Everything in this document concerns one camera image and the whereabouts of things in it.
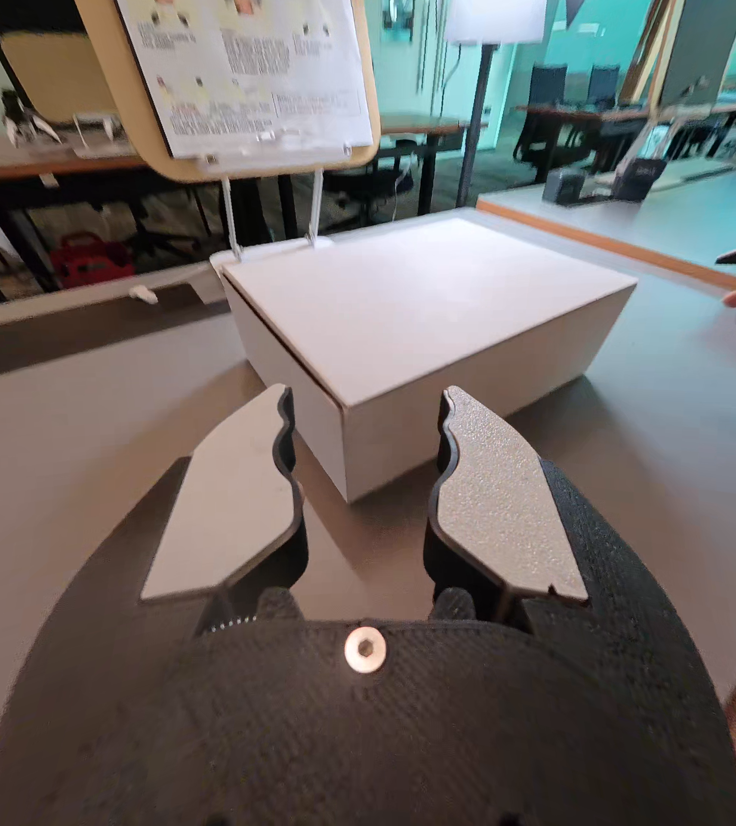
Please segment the white cardboard box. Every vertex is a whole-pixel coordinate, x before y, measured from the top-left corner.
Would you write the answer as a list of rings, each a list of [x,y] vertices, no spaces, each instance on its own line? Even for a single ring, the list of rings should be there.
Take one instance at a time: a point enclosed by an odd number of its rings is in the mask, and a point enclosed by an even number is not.
[[[463,216],[210,262],[348,504],[435,458],[448,387],[506,418],[583,376],[638,284]]]

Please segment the white shade floor lamp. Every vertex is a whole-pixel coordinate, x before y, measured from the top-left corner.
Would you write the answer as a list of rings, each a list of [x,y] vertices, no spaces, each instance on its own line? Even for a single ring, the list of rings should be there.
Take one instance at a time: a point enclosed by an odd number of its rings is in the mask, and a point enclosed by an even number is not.
[[[451,1],[444,27],[447,45],[480,48],[473,107],[465,130],[456,208],[466,207],[473,178],[493,57],[500,46],[534,44],[545,31],[546,1]]]

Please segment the printed instruction sheet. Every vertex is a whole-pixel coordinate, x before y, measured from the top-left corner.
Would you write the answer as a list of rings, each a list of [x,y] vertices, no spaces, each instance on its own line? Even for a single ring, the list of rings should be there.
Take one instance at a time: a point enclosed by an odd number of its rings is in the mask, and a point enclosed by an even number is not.
[[[173,159],[293,167],[373,144],[351,2],[115,7]]]

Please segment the grey board on stand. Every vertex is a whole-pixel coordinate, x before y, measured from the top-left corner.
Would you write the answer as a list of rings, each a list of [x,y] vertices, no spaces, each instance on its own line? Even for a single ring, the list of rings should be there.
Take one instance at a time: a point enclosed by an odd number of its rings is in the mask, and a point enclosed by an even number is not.
[[[709,120],[736,40],[736,1],[651,2],[621,98],[645,96],[646,123],[619,163],[663,159]]]

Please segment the black swivel chair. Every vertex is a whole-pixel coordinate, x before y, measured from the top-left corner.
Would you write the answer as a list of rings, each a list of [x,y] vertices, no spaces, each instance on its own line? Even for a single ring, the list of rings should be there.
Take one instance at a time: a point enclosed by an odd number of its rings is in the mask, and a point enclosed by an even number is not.
[[[393,200],[396,206],[400,195],[413,190],[415,157],[414,152],[395,157],[392,168],[382,169],[374,160],[368,171],[325,172],[323,191],[334,197],[341,209],[356,206],[353,216],[330,224],[326,232],[353,231],[376,225],[375,211],[381,201]]]

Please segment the black angled box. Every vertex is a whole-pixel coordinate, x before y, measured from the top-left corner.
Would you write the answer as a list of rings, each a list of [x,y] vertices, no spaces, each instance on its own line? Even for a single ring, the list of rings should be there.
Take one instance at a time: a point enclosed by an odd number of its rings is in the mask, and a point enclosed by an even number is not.
[[[641,203],[661,178],[668,162],[662,159],[634,158],[613,178],[610,198],[613,201]]]

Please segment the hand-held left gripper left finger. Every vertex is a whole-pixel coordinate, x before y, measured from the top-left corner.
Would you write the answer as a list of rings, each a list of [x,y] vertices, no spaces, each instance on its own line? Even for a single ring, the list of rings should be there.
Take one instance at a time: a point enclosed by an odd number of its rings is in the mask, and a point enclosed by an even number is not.
[[[259,614],[309,561],[293,393],[275,384],[217,425],[189,458],[141,601],[206,597],[208,614]]]

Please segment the red tool case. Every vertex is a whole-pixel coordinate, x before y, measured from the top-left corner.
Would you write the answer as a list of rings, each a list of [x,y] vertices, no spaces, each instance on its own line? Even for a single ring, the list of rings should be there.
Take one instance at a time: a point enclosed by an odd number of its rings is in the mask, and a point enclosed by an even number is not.
[[[49,255],[57,281],[64,290],[135,276],[132,255],[124,243],[104,241],[88,231],[62,236]]]

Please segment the small black box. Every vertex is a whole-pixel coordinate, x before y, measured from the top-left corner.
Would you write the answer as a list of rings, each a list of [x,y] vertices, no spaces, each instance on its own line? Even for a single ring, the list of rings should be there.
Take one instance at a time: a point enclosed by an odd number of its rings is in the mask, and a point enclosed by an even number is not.
[[[559,168],[551,170],[545,181],[541,200],[558,206],[574,206],[582,201],[588,179],[584,170]]]

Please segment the black office chair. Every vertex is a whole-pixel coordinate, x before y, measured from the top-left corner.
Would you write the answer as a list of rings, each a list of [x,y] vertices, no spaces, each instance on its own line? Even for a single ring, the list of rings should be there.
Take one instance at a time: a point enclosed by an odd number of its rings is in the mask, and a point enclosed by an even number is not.
[[[620,65],[594,65],[588,83],[587,106],[594,111],[609,111],[616,106]]]
[[[526,119],[513,153],[514,160],[539,168],[551,155],[559,137],[555,111],[565,95],[567,65],[534,65],[530,76]]]

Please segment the grey table with wooden edge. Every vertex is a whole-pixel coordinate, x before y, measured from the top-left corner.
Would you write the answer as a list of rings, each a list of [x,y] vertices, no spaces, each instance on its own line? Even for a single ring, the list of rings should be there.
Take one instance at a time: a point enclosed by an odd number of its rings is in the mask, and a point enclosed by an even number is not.
[[[490,192],[481,212],[651,264],[705,284],[736,288],[736,265],[716,260],[736,249],[736,168],[652,190],[640,204],[600,201],[559,206],[542,187]]]

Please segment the long wooden top table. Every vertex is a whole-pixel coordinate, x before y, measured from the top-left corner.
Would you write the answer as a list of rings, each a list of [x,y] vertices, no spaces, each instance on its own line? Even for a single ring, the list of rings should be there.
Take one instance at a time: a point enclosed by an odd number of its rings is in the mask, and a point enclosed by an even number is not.
[[[722,146],[732,138],[736,156],[736,94],[710,106],[676,106],[659,116],[645,105],[527,104],[517,111],[525,120],[513,159],[534,168],[535,183],[544,183],[552,170],[587,161],[591,173],[614,172],[651,120],[655,128],[666,128],[667,160],[722,158]]]

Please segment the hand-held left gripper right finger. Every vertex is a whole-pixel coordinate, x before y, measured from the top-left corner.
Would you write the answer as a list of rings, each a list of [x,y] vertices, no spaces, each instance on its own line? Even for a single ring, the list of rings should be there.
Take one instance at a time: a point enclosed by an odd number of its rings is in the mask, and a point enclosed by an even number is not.
[[[440,398],[439,477],[423,547],[434,600],[465,592],[480,621],[507,621],[523,600],[589,603],[535,449],[457,386]]]

